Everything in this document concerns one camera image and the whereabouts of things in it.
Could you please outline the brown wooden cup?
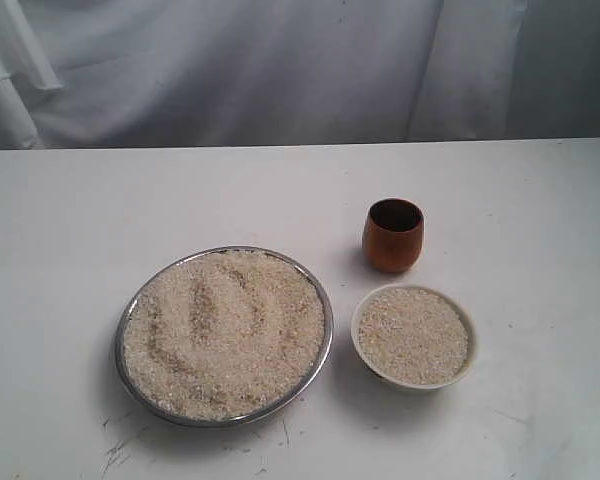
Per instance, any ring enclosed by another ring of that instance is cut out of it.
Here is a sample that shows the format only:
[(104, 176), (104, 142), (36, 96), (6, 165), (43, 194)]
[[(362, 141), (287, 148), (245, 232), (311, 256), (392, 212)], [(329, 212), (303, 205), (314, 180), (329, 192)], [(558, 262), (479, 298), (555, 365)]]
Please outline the brown wooden cup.
[(419, 259), (424, 233), (424, 215), (417, 205), (400, 198), (382, 199), (369, 208), (362, 249), (373, 268), (403, 273)]

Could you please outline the rice in steel tray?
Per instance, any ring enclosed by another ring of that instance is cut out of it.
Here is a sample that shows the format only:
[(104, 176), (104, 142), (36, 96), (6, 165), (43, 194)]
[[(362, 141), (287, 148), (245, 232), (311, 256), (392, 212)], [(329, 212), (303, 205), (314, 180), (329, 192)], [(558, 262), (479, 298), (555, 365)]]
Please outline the rice in steel tray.
[(319, 348), (314, 287), (258, 252), (212, 254), (149, 280), (125, 334), (141, 391), (169, 411), (220, 419), (286, 392)]

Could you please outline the large steel rice tray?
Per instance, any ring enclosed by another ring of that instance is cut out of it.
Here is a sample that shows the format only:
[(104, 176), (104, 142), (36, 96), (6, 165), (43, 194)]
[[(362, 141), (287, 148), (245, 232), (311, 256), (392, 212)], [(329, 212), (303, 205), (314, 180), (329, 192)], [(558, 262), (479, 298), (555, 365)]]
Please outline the large steel rice tray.
[(186, 266), (196, 260), (206, 259), (212, 254), (227, 254), (229, 252), (258, 252), (271, 258), (275, 258), (293, 268), (294, 271), (300, 274), (312, 287), (314, 287), (323, 313), (323, 333), (319, 342), (319, 348), (306, 373), (304, 373), (297, 381), (295, 381), (295, 383), (286, 392), (266, 402), (261, 407), (255, 408), (244, 414), (224, 416), (220, 419), (204, 419), (202, 417), (193, 417), (190, 415), (171, 412), (167, 408), (161, 406), (158, 401), (151, 399), (146, 393), (141, 391), (138, 382), (132, 378), (129, 362), (126, 359), (125, 334), (129, 330), (130, 323), (133, 320), (133, 315), (140, 311), (141, 296), (148, 288), (148, 286), (144, 284), (129, 301), (116, 329), (114, 336), (114, 358), (116, 370), (122, 385), (131, 398), (133, 398), (139, 405), (145, 408), (152, 415), (175, 425), (189, 428), (227, 428), (259, 421), (276, 413), (295, 400), (301, 393), (303, 393), (304, 390), (306, 390), (311, 382), (317, 377), (329, 356), (333, 344), (333, 311), (329, 296), (327, 295), (324, 287), (309, 269), (301, 265), (298, 261), (282, 253), (266, 248), (246, 245), (216, 247), (179, 259), (157, 272), (151, 277), (151, 279), (156, 280), (164, 273), (175, 267)]

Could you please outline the white backdrop cloth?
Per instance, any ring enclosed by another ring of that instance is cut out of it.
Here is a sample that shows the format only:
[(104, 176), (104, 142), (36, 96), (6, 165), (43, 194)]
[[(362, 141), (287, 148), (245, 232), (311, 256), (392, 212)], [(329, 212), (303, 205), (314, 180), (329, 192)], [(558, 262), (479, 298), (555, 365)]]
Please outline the white backdrop cloth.
[(600, 1), (0, 1), (0, 149), (600, 136)]

